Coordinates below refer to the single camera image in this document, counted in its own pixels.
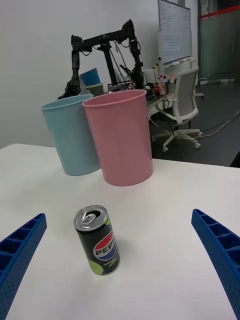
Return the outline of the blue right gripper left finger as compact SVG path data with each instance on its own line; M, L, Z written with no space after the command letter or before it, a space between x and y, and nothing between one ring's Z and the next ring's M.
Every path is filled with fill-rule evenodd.
M6 319L13 300L47 229L46 215L36 217L0 242L0 319Z

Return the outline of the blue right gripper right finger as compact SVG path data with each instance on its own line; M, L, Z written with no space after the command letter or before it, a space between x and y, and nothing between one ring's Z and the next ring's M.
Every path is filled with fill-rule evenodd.
M220 279L237 319L240 318L240 237L199 209L191 224Z

